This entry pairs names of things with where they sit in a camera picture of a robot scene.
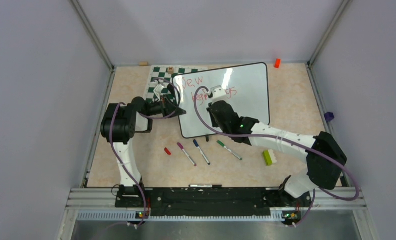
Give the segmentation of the white whiteboard black frame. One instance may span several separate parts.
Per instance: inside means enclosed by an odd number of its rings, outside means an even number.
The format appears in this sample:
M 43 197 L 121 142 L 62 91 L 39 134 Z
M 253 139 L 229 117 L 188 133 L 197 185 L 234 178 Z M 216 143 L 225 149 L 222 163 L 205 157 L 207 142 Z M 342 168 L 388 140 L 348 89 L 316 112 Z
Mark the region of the white whiteboard black frame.
M 212 70 L 198 71 L 177 75 L 173 84 L 180 90 L 177 100 L 180 108 L 186 111 L 179 117 L 182 137 L 192 139 L 213 135 L 199 118 L 211 125 L 211 117 L 207 111 L 211 99 L 208 89 L 221 86 L 226 93 L 225 101 L 241 117 L 250 117 L 269 125 L 269 75 L 268 66 L 263 62 L 223 67 Z

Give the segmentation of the red marker cap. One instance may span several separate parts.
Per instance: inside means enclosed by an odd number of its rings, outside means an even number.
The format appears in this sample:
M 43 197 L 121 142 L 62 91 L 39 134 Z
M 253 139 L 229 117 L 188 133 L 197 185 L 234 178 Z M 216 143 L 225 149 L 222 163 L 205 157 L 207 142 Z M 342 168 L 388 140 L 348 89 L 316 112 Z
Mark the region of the red marker cap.
M 172 155 L 172 153 L 170 152 L 170 150 L 168 149 L 168 148 L 164 148 L 164 151 L 166 152 L 166 154 L 167 155 L 169 155 L 169 156 L 171 156 Z

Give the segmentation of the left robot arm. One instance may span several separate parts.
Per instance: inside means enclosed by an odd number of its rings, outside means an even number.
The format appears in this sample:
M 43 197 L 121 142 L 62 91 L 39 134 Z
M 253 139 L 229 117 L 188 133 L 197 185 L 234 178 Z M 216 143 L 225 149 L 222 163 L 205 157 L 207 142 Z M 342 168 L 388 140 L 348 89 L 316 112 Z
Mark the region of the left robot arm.
M 142 97 L 131 103 L 110 103 L 100 124 L 100 134 L 110 143 L 120 171 L 120 187 L 127 188 L 127 200 L 135 207 L 146 202 L 141 186 L 142 176 L 134 154 L 135 134 L 147 134 L 153 129 L 154 120 L 170 119 L 185 115 L 186 110 L 173 103 L 166 95 L 156 102 Z

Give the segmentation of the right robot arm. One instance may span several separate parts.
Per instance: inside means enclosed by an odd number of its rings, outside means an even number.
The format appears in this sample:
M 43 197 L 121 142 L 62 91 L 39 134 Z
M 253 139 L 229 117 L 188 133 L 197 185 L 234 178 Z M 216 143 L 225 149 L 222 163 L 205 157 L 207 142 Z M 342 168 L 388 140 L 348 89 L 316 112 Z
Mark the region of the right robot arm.
M 282 183 L 279 200 L 283 205 L 293 206 L 316 188 L 336 187 L 347 157 L 331 134 L 322 131 L 312 136 L 277 129 L 255 118 L 240 117 L 224 100 L 209 104 L 207 111 L 212 127 L 220 128 L 221 134 L 234 142 L 278 151 L 306 164 L 306 170 Z

